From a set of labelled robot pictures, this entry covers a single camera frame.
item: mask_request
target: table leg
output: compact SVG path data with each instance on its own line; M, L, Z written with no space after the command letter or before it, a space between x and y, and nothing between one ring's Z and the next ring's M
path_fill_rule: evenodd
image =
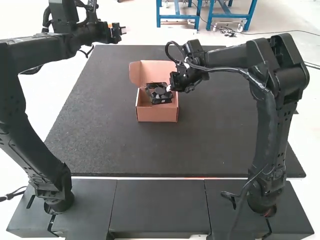
M248 29L249 29L252 16L254 15L254 12L255 12L257 1L258 0L252 0L252 2L251 2L251 6L250 6L250 9L249 9L249 13L248 13L249 17L246 19L246 23L245 23L244 28L243 28L245 31L248 31Z
M162 5L162 0L156 0L156 27L160 28L161 19L160 19L160 7Z
M199 22L200 22L200 14L201 14L202 0L198 0L198 4L196 6L196 15L198 16L195 19L194 29L199 30Z
M212 23L212 14L214 12L214 4L215 0L210 0L210 7L209 7L209 15L208 15L208 21L206 23L206 30L210 31L211 29L211 23Z

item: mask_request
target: caster wheel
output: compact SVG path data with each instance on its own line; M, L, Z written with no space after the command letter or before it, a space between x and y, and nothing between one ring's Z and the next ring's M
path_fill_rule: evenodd
M241 23L239 23L236 31L237 31L238 33L242 33L243 30L244 30L244 25L241 24Z
M215 24L215 25L213 26L213 32L216 32L217 30L218 30L218 25Z

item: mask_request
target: black rubber mat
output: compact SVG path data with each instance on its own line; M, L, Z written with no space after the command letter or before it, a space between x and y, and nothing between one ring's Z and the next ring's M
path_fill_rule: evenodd
M247 176L257 110L238 74L213 73L195 91L180 93L178 123L137 122L129 63L167 60L164 49L96 46L45 141L74 176ZM306 176L290 146L286 165L288 177Z

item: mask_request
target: box flap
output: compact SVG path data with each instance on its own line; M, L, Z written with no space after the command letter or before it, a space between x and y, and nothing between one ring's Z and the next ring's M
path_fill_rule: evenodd
M170 73L175 72L176 64L173 61L141 60L129 64L130 81L139 88L146 83L170 83Z

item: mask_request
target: blue metal table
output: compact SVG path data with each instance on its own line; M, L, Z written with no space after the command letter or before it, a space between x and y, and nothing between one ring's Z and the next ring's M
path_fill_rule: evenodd
M156 26L160 28L161 26L161 19L194 19L194 29L198 30L199 22L200 22L200 13L201 13L201 6L203 0L198 0L197 9L195 15L184 15L180 14L179 8L179 0L174 0L174 9L175 14L172 15L160 15L160 7L162 7L162 0L156 0ZM188 7L192 7L192 0L188 0Z
M209 15L208 15L208 21L206 24L206 29L210 31L213 18L228 18L228 19L231 18L231 19L245 19L246 23L243 29L247 31L249 29L252 16L254 15L257 1L258 0L252 0L248 14L235 14L235 13L231 13L231 11L229 10L229 7L232 6L233 0L229 0L228 4L226 4L226 1L224 0L210 0ZM214 13L215 2L218 2L220 4L224 13Z

